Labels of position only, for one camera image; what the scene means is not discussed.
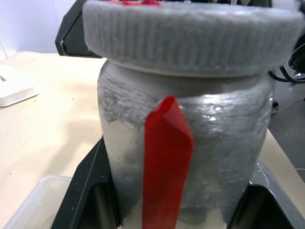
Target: black cable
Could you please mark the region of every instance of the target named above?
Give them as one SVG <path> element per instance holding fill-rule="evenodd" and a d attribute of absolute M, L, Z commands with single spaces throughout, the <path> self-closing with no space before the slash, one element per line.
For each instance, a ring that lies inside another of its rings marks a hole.
<path fill-rule="evenodd" d="M 301 78 L 298 80 L 295 80 L 294 78 L 291 78 L 290 75 L 287 73 L 286 69 L 284 68 L 284 66 L 280 67 L 280 70 L 283 74 L 283 76 L 291 83 L 305 83 L 305 78 Z"/>
<path fill-rule="evenodd" d="M 285 82 L 285 83 L 289 82 L 287 79 L 283 79 L 283 78 L 276 76 L 272 71 L 268 72 L 268 74 L 272 79 L 274 79 L 276 81 Z"/>

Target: gray jar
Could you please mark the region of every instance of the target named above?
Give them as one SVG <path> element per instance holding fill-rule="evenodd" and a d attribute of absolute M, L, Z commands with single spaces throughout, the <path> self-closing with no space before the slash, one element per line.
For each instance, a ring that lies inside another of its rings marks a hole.
<path fill-rule="evenodd" d="M 265 72 L 288 58 L 301 16 L 193 3 L 159 8 L 88 1 L 83 18 L 87 46 L 109 58 L 98 102 L 123 228 L 142 228 L 144 122 L 169 95 L 177 97 L 195 141 L 176 228 L 224 228 L 270 121 L 273 85 Z M 186 40 L 186 34 L 192 36 Z M 249 45 L 241 42 L 245 38 Z"/>

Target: white device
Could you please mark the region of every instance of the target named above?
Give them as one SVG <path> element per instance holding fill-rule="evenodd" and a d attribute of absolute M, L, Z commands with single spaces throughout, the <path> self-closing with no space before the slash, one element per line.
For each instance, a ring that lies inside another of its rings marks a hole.
<path fill-rule="evenodd" d="M 9 106 L 38 94 L 33 82 L 25 74 L 0 64 L 0 106 Z"/>

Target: black holder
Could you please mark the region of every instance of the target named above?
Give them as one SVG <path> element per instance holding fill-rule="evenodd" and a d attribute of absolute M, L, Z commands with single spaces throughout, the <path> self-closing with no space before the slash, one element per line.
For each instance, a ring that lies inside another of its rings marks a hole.
<path fill-rule="evenodd" d="M 78 165 L 51 229 L 116 229 L 119 212 L 103 138 Z M 249 184 L 228 229 L 294 229 L 269 190 Z"/>

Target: white wall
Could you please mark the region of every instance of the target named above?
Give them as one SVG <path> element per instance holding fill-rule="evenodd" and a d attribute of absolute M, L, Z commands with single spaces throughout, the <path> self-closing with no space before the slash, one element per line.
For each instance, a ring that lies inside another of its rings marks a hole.
<path fill-rule="evenodd" d="M 9 57 L 18 51 L 57 52 L 55 37 L 75 0 L 0 0 L 0 42 Z"/>

